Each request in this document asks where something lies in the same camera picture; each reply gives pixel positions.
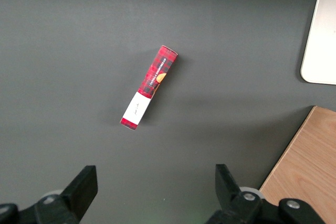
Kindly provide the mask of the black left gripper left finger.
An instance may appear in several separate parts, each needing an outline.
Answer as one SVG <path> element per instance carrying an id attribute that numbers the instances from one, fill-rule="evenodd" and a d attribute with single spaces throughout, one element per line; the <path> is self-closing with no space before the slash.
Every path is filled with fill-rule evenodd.
<path id="1" fill-rule="evenodd" d="M 58 195 L 49 194 L 35 204 L 37 223 L 79 223 L 98 192 L 97 171 L 88 165 Z"/>

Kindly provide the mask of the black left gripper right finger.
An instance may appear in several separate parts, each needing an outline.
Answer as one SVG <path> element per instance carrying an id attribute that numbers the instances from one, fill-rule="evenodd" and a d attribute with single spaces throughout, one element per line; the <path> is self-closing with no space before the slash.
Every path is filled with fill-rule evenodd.
<path id="1" fill-rule="evenodd" d="M 216 223 L 255 223 L 262 199 L 254 192 L 242 191 L 225 164 L 215 167 L 215 190 L 221 210 L 207 220 Z"/>

